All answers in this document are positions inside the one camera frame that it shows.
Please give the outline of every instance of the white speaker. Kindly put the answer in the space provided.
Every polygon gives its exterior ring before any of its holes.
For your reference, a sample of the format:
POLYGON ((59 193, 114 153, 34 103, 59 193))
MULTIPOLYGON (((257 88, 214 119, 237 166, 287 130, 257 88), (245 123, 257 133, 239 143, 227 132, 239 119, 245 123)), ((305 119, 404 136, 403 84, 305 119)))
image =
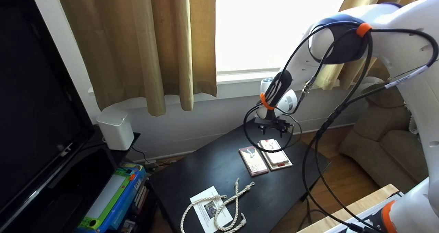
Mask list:
POLYGON ((105 108, 96 120, 110 150, 129 149, 134 140, 134 134, 126 111, 105 108))

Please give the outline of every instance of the hardwood floor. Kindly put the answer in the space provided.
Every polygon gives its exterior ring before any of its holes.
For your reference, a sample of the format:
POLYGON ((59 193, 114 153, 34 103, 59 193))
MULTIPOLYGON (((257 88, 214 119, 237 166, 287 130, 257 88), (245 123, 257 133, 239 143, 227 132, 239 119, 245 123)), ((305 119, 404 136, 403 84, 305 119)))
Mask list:
MULTIPOLYGON (((325 171, 326 181, 345 205, 356 202, 380 188, 354 160, 338 152, 340 143, 351 128, 352 127, 330 129, 326 131, 319 142, 319 152, 332 161, 332 164, 325 171)), ((314 137, 314 134, 315 133, 305 133, 302 136, 302 141, 309 143, 314 137)), ((334 198, 332 198, 321 180, 317 182, 311 193, 319 204, 330 213, 334 213, 342 208, 334 198)), ((310 201, 310 208, 317 209, 317 206, 310 201)), ((305 215, 306 202, 296 203, 281 221, 279 221, 271 233, 296 232, 305 215)), ((324 216, 318 212, 314 212, 311 214, 311 217, 312 221, 316 222, 324 216)), ((171 229, 159 211, 155 214, 154 225, 151 232, 171 233, 171 229)))

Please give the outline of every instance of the window sill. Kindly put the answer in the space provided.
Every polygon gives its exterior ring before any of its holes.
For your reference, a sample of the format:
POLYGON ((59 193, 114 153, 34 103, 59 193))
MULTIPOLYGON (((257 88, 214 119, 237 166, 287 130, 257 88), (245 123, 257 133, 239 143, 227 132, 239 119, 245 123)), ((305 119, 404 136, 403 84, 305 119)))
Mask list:
MULTIPOLYGON (((248 97, 260 94, 261 80, 267 77, 273 77, 277 72, 252 72, 218 75, 217 79, 217 96, 213 97, 209 94, 199 93, 193 96, 194 102, 202 102, 208 100, 223 100, 234 97, 248 97)), ((301 91, 305 83, 298 84, 292 89, 301 91)), ((90 87, 88 94, 94 97, 93 88, 90 87)), ((165 95, 166 105, 180 104, 180 98, 177 95, 165 95)), ((147 107, 144 97, 136 97, 118 103, 120 108, 144 108, 147 107)))

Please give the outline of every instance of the white wall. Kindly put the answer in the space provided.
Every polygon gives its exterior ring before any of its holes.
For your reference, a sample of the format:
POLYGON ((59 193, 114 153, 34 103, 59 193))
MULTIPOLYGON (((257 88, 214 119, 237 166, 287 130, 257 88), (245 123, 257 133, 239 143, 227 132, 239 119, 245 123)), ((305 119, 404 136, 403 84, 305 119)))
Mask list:
MULTIPOLYGON (((36 2, 84 106, 96 123, 100 111, 94 97, 88 94, 91 83, 59 0, 36 2)), ((175 96, 167 96, 166 114, 160 117, 149 115, 146 104, 141 103, 138 107, 138 104, 133 103, 136 100, 125 102, 123 107, 129 112, 133 130, 141 133, 136 147, 143 150, 148 158, 154 158, 196 150, 241 125, 246 111, 259 100, 256 96, 258 92, 258 82, 223 84, 218 86, 220 99, 212 100, 211 97, 198 95, 196 98, 204 101, 196 102, 191 112, 183 111, 176 103, 178 100, 175 96), (241 93, 241 97, 228 98, 233 92, 241 93)), ((312 90, 295 114, 303 130, 317 130, 345 95, 346 91, 340 88, 332 91, 312 90)), ((356 122, 363 107, 364 102, 351 105, 333 126, 356 122)), ((132 152, 129 158, 139 160, 142 156, 132 152)))

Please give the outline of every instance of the wooden table edge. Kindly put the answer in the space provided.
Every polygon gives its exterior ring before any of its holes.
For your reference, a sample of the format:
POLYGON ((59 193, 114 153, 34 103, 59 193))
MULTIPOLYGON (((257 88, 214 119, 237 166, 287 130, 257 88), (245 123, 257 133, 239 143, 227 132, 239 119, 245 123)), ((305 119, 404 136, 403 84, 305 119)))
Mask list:
MULTIPOLYGON (((384 186, 381 189, 378 189, 377 191, 367 195, 366 197, 357 200, 356 202, 350 204, 348 206, 348 209, 352 211, 354 214, 359 214, 381 202, 386 200, 389 196, 392 194, 398 192, 399 190, 392 184, 388 184, 387 186, 384 186)), ((350 219, 352 216, 347 213, 344 209, 341 209, 339 211, 336 211, 333 213, 335 217, 341 219, 341 220, 347 220, 350 219)), ((323 233, 339 223, 336 222, 334 219, 331 219, 329 217, 325 217, 324 219, 315 222, 314 224, 304 228, 301 231, 298 231, 298 233, 323 233)))

